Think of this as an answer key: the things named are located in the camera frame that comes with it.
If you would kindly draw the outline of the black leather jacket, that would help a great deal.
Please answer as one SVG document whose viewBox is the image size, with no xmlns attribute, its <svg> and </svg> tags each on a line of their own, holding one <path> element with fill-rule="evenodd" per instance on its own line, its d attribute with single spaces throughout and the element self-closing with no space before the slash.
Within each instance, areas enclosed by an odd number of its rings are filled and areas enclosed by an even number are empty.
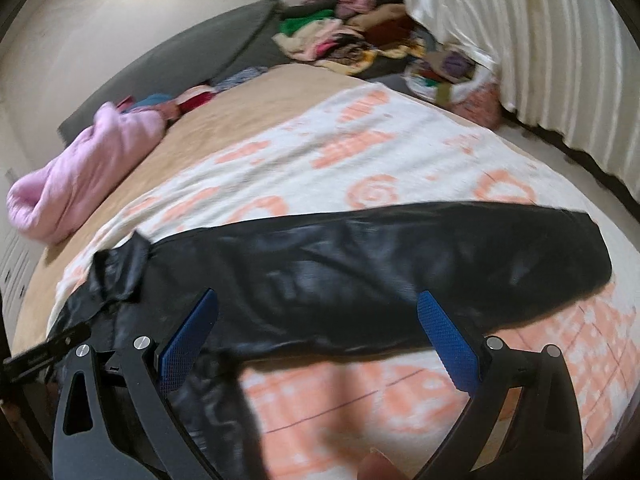
<svg viewBox="0 0 640 480">
<path fill-rule="evenodd" d="M 261 479 L 240 366 L 273 356 L 366 356 L 428 346 L 430 292 L 482 333 L 587 297 L 612 262 L 588 214 L 504 203 L 422 203 L 201 228 L 97 252 L 53 325 L 88 323 L 108 351 L 162 339 L 205 289 L 218 321 L 169 402 L 227 479 Z"/>
</svg>

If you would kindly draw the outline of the folded red blue clothes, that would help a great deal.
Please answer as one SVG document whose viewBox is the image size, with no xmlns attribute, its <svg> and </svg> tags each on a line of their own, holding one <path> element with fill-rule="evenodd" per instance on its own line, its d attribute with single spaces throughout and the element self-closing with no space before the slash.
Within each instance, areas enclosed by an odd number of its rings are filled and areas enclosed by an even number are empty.
<svg viewBox="0 0 640 480">
<path fill-rule="evenodd" d="M 175 122 L 185 114 L 210 102 L 217 95 L 213 87 L 199 84 L 183 91 L 178 96 L 166 93 L 153 93 L 141 100 L 132 96 L 116 105 L 121 113 L 132 113 L 138 110 L 157 110 L 166 122 Z"/>
</svg>

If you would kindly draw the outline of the bag stuffed with clothes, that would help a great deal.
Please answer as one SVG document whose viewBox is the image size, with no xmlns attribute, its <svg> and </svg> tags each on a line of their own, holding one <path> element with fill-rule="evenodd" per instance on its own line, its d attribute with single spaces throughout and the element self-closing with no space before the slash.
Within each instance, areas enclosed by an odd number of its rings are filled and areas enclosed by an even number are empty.
<svg viewBox="0 0 640 480">
<path fill-rule="evenodd" d="M 499 64 L 483 51 L 449 46 L 426 52 L 407 66 L 404 79 L 425 102 L 484 128 L 500 124 Z"/>
</svg>

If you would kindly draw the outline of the pile of mixed clothes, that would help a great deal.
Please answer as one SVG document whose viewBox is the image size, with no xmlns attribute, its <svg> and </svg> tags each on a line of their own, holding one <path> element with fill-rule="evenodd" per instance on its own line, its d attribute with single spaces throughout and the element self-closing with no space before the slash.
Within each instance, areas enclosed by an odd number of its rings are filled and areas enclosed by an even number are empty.
<svg viewBox="0 0 640 480">
<path fill-rule="evenodd" d="M 361 79 L 402 73 L 430 42 L 405 0 L 302 0 L 272 40 L 294 62 Z"/>
</svg>

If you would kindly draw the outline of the white orange patterned blanket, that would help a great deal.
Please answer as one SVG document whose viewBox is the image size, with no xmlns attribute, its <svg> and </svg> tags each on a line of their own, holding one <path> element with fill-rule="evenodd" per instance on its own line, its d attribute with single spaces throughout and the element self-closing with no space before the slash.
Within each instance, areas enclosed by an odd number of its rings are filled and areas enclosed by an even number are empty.
<svg viewBox="0 0 640 480">
<path fill-rule="evenodd" d="M 78 289 L 100 249 L 132 232 L 149 240 L 195 228 L 281 214 L 479 200 L 578 210 L 599 227 L 612 278 L 600 292 L 543 320 L 509 328 L 518 348 L 557 344 L 577 391 L 585 465 L 598 466 L 622 434 L 639 385 L 639 246 L 569 177 L 510 144 L 502 133 L 467 125 L 380 84 L 337 92 L 264 132 L 231 126 L 239 141 L 199 159 L 100 224 L 66 266 L 58 299 Z M 267 468 L 277 479 L 341 479 L 348 451 L 394 437 L 433 451 L 462 407 L 462 396 L 431 351 L 358 364 L 358 434 L 328 427 L 328 397 L 313 386 L 335 365 L 251 372 L 242 383 L 265 437 Z"/>
</svg>

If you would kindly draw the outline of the pink puffy quilt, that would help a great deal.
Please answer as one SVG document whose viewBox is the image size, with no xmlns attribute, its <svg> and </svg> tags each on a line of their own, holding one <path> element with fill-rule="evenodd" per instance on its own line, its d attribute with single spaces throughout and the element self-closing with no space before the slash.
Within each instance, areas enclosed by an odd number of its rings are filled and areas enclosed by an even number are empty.
<svg viewBox="0 0 640 480">
<path fill-rule="evenodd" d="M 22 235 L 55 245 L 75 233 L 114 188 L 163 140 L 158 110 L 124 114 L 107 102 L 46 166 L 26 174 L 6 196 L 9 220 Z"/>
</svg>

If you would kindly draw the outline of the grey headboard cushion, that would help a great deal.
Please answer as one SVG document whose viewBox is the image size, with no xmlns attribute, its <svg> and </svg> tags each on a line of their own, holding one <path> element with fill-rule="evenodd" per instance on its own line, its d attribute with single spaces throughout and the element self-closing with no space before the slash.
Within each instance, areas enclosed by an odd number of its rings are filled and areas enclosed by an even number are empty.
<svg viewBox="0 0 640 480">
<path fill-rule="evenodd" d="M 247 67 L 287 63 L 290 59 L 272 40 L 282 9 L 282 0 L 258 0 L 179 32 L 102 84 L 58 126 L 58 135 L 70 145 L 105 102 L 157 93 L 178 96 L 198 84 L 218 84 Z"/>
</svg>

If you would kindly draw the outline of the white satin curtain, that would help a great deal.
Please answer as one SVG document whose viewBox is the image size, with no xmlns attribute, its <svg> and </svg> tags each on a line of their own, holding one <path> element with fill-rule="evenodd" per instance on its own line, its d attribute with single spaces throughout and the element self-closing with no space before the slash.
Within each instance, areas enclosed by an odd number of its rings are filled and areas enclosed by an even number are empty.
<svg viewBox="0 0 640 480">
<path fill-rule="evenodd" d="M 440 42 L 489 54 L 502 106 L 639 194 L 639 48 L 610 0 L 405 0 Z"/>
</svg>

